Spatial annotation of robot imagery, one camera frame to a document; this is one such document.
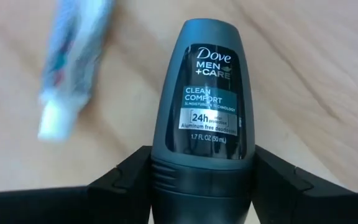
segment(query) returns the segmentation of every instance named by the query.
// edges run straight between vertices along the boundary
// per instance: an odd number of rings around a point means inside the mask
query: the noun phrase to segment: toothpaste tube
[[[39,139],[70,137],[78,113],[91,98],[104,33],[115,0],[60,0],[42,74],[45,105]]]

